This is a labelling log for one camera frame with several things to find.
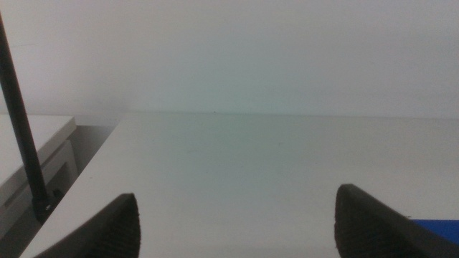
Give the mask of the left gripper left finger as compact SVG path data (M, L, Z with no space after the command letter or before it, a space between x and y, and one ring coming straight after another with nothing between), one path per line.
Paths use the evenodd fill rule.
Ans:
M141 225L134 194L123 193L39 258L138 257Z

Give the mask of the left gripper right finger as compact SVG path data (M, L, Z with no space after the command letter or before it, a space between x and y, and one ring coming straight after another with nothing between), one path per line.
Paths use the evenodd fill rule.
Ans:
M458 244L353 184L336 193L334 239L341 257L458 257Z

